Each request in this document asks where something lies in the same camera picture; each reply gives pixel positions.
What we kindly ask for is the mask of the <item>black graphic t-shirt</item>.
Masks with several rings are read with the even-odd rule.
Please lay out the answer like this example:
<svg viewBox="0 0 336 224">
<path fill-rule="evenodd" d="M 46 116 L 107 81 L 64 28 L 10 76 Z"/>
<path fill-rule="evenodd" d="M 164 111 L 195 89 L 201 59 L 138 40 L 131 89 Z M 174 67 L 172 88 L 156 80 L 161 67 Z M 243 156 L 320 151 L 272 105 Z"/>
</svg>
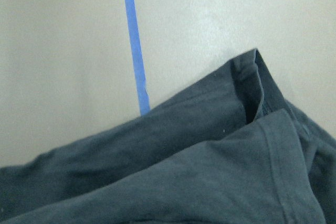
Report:
<svg viewBox="0 0 336 224">
<path fill-rule="evenodd" d="M 335 139 L 253 49 L 142 117 L 1 168 L 1 223 L 335 223 Z"/>
</svg>

